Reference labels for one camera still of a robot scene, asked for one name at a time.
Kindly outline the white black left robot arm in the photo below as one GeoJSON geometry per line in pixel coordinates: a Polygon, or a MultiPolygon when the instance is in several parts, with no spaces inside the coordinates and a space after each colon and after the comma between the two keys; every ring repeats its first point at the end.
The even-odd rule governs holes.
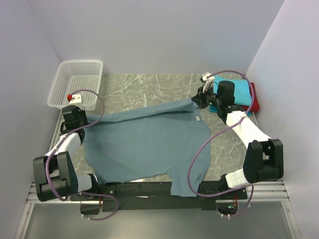
{"type": "Polygon", "coordinates": [[[83,109],[70,105],[62,109],[64,122],[57,144],[44,156],[33,160],[33,172],[37,197],[41,202],[57,199],[55,189],[62,200],[80,192],[97,192],[98,183],[93,174],[78,176],[71,156],[82,145],[84,126],[88,124],[83,109]]]}

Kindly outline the grey-blue t-shirt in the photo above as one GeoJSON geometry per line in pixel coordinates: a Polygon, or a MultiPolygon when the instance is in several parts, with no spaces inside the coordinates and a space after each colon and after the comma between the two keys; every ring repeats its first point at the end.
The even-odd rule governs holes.
{"type": "Polygon", "coordinates": [[[173,196],[193,197],[210,165],[210,128],[191,100],[88,116],[84,153],[100,184],[167,174],[173,196]]]}

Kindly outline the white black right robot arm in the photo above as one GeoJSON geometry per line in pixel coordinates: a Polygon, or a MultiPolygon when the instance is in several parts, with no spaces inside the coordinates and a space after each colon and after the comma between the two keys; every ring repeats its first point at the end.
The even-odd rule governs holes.
{"type": "Polygon", "coordinates": [[[248,118],[244,109],[235,103],[235,85],[221,81],[215,93],[211,84],[198,88],[192,101],[201,109],[213,106],[217,115],[232,129],[246,147],[246,155],[241,169],[222,175],[219,180],[220,196],[258,182],[276,181],[284,175],[283,143],[272,139],[248,118]]]}

